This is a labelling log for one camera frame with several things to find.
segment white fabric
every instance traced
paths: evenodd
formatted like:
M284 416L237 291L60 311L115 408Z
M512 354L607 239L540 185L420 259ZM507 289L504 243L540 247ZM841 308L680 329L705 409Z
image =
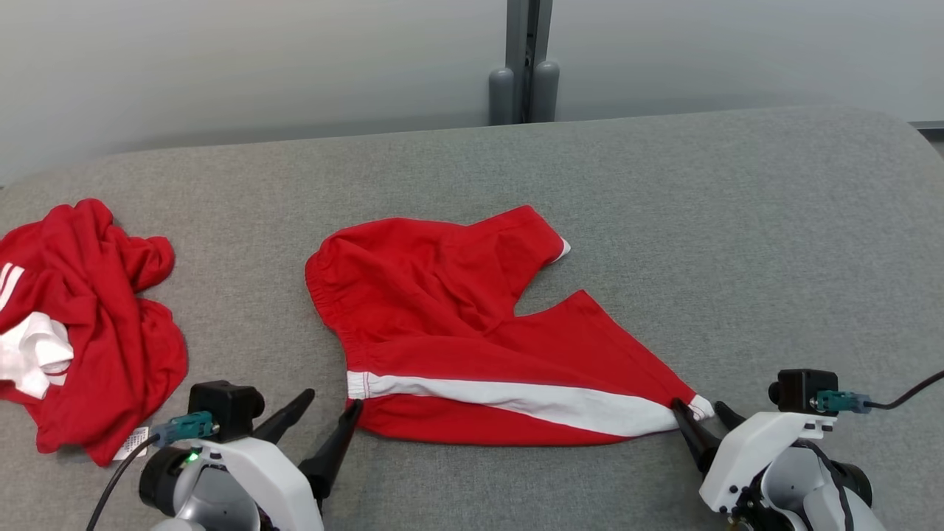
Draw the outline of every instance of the white fabric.
M555 258L553 262L551 262L552 264L553 264L554 262L557 262L558 260L564 258L564 257L566 256L566 254L567 254L568 252L570 252L570 244L567 242L567 240L564 240L564 238L561 238L561 241L564 242L564 248L561 249L561 254L559 254L558 257Z
M65 326L41 312L0 334L0 380L36 399L50 385L65 384L63 372L73 359Z
M351 399L394 394L479 403L617 437L639 437L679 427L672 410L663 405L583 387L347 373L347 396ZM711 403L697 395L689 408L697 420L715 414Z

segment gray table surface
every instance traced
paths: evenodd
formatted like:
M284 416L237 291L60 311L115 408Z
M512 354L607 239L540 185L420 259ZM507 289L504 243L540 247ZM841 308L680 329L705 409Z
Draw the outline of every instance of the gray table surface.
M177 266L147 296L190 352L156 415L193 383L255 385L270 407L318 396L281 448L299 460L345 397L344 357L303 265L333 231L388 216L470 223L530 203L573 251L519 314L584 288L709 400L772 409L781 368L834 370L891 400L944 368L944 163L904 122L844 108L728 111L127 154L0 192L0 233L99 197L128 232L165 234ZM944 385L846 415L822 444L860 465L888 529L937 527ZM0 403L0 526L78 529L111 475L37 454ZM716 421L709 423L717 428ZM99 529L147 528L129 470ZM477 448L357 434L330 530L720 529L681 436L592 448Z

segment cable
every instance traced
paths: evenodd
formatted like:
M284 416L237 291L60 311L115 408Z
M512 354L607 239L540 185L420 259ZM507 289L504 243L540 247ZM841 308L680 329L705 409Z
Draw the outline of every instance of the cable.
M819 460L822 461L826 470L829 471L830 477L833 478L833 484L835 489L839 491L839 504L842 506L842 514L845 517L845 531L854 531L855 522L852 521L852 510L849 508L849 497L846 496L846 488L842 485L842 478L839 476L839 471L835 469L833 461L830 461L829 457L823 453L823 451L814 443L808 440L801 440L795 443L797 446L802 448L808 448L813 451L814 454L819 457Z
M160 435L148 437L145 442L139 444L138 447L132 450L131 453L125 457L125 460L122 461L120 465L118 465L118 469L115 470L115 474L111 476L111 480L105 486L105 490L102 492L102 497L98 499L98 505L95 506L95 511L93 511L92 517L89 518L89 524L85 527L85 531L92 531L95 528L95 525L98 523L98 517L102 516L102 509L105 508L105 503L109 500L111 492L115 490L115 485L118 484L118 479L121 478L121 474L125 473L127 466L131 464L131 461L133 461L143 449L147 448L151 444L154 444L158 441L158 439L160 439Z
M921 382L918 385L912 387L908 392L904 393L900 398L898 398L893 403L877 403L877 402L864 402L865 407L874 407L875 409L895 409L896 407L902 405L903 403L908 402L911 397L917 395L925 389L928 385L937 382L938 380L944 378L944 370L941 370L938 374L928 378L927 380Z

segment red clothing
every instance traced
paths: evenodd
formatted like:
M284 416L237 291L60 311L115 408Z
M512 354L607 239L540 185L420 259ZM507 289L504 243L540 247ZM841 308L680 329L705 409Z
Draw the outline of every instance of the red clothing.
M673 398L712 415L585 292L526 317L514 304L569 245L531 207L464 227L385 219L339 231L306 265L341 339L361 426L490 445L616 442L677 427Z
M0 333L42 312L66 326L75 358L64 385L50 386L42 400L10 382L0 383L0 398L26 407L40 452L78 444L107 466L187 371L171 312L135 297L170 274L170 243L127 236L104 204L85 199L4 236L0 266L6 264L21 274L4 287Z

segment teal connector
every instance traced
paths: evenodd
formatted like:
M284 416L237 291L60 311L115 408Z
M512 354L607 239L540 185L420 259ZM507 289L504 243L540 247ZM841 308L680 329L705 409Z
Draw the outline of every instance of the teal connector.
M830 413L852 411L852 413L868 413L872 410L866 406L871 398L868 395L851 391L819 391L817 393L816 409Z
M179 440L209 437L218 429L213 424L213 416L209 411L197 411L183 417L174 417L164 424L158 424L151 433L160 436L154 446L163 448Z

